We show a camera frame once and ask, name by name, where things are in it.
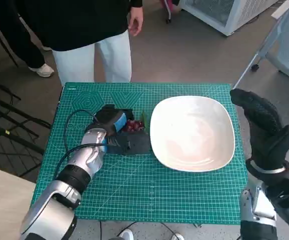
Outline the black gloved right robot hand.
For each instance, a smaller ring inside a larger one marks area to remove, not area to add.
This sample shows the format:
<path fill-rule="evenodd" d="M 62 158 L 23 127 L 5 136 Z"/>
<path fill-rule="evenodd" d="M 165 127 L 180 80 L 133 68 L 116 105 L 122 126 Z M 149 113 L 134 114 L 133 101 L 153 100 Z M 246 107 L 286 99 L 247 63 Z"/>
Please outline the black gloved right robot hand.
<path fill-rule="evenodd" d="M 235 88 L 230 97 L 248 120 L 251 160 L 262 170 L 282 168 L 289 150 L 289 125 L 282 124 L 276 107 L 252 91 Z"/>

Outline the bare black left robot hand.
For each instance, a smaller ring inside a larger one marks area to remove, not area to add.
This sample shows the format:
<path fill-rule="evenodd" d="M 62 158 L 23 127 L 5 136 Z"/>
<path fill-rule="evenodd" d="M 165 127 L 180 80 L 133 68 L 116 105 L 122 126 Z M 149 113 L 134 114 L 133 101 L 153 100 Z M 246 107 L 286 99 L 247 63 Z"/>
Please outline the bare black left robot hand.
<path fill-rule="evenodd" d="M 108 136 L 113 136 L 127 124 L 128 120 L 134 119 L 132 109 L 116 108 L 114 104 L 106 104 L 95 114 L 92 127 L 103 129 Z"/>

